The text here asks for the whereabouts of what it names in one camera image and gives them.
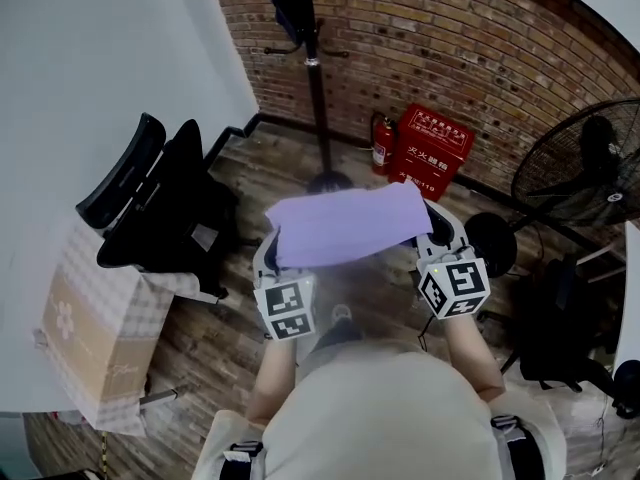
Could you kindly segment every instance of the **fan grille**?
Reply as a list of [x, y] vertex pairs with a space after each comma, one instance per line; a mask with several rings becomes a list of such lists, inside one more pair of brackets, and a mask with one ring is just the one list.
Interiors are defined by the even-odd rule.
[[538, 208], [553, 196], [534, 197], [531, 192], [583, 174], [580, 137], [585, 122], [593, 116], [605, 117], [613, 126], [609, 151], [618, 161], [617, 180], [583, 189], [559, 202], [556, 198], [556, 204], [544, 213], [572, 226], [615, 224], [640, 216], [640, 99], [589, 107], [553, 128], [518, 168], [511, 185], [515, 199]]

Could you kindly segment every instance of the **towel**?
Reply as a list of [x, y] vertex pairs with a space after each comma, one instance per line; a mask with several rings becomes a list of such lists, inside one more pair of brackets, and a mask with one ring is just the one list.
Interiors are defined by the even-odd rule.
[[280, 228], [280, 267], [338, 265], [433, 231], [413, 183], [284, 199], [266, 215]]

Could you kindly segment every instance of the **person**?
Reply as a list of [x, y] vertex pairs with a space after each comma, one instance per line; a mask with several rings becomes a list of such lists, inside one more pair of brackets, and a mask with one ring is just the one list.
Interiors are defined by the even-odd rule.
[[[344, 305], [332, 323], [297, 384], [296, 340], [267, 344], [245, 415], [216, 414], [194, 480], [564, 477], [550, 407], [506, 390], [471, 315], [442, 322], [451, 365], [408, 343], [365, 340]], [[249, 448], [230, 446], [247, 439]], [[247, 449], [251, 464], [224, 455]]]

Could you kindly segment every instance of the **red fire extinguisher box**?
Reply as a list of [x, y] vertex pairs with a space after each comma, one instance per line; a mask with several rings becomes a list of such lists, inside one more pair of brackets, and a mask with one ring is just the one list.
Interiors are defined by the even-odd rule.
[[412, 103], [398, 123], [398, 143], [389, 181], [415, 183], [437, 201], [471, 150], [473, 132]]

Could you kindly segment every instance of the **backpack strap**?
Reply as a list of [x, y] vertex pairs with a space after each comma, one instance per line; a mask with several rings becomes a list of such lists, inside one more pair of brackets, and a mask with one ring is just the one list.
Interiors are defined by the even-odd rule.
[[512, 415], [491, 419], [503, 478], [511, 480], [544, 480], [544, 464], [536, 440], [520, 418]]
[[243, 441], [223, 452], [219, 480], [263, 480], [264, 446], [260, 441]]

